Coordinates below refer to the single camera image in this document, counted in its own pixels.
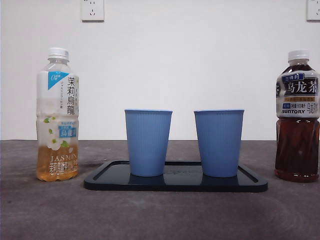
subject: blue paper cup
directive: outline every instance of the blue paper cup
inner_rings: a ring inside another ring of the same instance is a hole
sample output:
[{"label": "blue paper cup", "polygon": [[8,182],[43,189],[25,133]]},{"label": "blue paper cup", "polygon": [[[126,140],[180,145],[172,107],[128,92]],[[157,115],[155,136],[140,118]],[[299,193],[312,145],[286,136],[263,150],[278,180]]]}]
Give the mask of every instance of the blue paper cup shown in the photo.
[{"label": "blue paper cup", "polygon": [[126,109],[125,123],[131,174],[164,173],[172,111]]},{"label": "blue paper cup", "polygon": [[243,109],[194,111],[203,173],[217,178],[237,175]]}]

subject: black tray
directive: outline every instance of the black tray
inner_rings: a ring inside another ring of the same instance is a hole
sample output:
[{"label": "black tray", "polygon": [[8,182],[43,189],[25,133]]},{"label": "black tray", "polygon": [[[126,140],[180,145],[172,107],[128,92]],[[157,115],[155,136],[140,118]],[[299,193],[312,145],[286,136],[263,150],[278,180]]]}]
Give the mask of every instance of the black tray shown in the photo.
[{"label": "black tray", "polygon": [[143,177],[130,174],[129,161],[107,161],[84,179],[89,190],[116,191],[185,191],[185,192],[249,192],[268,189],[268,182],[244,165],[237,176],[204,175],[200,161],[166,161],[160,176]]}]

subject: gray fabric surface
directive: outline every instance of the gray fabric surface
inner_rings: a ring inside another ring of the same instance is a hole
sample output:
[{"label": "gray fabric surface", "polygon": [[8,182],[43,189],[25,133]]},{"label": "gray fabric surface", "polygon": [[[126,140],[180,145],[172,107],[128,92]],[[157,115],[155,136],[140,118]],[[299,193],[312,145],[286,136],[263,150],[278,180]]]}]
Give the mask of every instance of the gray fabric surface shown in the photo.
[{"label": "gray fabric surface", "polygon": [[[266,192],[92,191],[84,178],[128,159],[126,141],[80,141],[79,175],[58,182],[36,179],[36,141],[1,141],[1,239],[319,240],[320,183],[275,177],[275,152],[275,141],[241,146]],[[197,141],[170,141],[167,160],[199,161]]]}]

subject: oolong tea bottle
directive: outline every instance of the oolong tea bottle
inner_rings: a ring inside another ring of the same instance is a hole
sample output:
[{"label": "oolong tea bottle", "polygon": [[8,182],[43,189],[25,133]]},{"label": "oolong tea bottle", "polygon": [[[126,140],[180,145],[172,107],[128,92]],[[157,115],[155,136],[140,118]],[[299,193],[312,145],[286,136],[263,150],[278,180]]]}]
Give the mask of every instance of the oolong tea bottle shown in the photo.
[{"label": "oolong tea bottle", "polygon": [[308,61],[306,49],[289,52],[289,67],[276,82],[275,175],[302,183],[319,177],[319,74]]},{"label": "oolong tea bottle", "polygon": [[52,182],[78,174],[79,77],[67,64],[66,49],[50,48],[48,60],[36,82],[36,176]]}]

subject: white bottle cap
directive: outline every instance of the white bottle cap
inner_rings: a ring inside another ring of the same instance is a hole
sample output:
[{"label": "white bottle cap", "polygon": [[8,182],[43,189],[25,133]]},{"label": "white bottle cap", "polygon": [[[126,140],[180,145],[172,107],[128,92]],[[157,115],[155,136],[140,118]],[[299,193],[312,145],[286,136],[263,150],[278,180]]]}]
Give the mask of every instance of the white bottle cap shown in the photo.
[{"label": "white bottle cap", "polygon": [[288,61],[296,59],[309,59],[308,49],[297,49],[288,53]]},{"label": "white bottle cap", "polygon": [[68,50],[60,47],[51,47],[49,48],[48,59],[65,59],[69,62]]}]

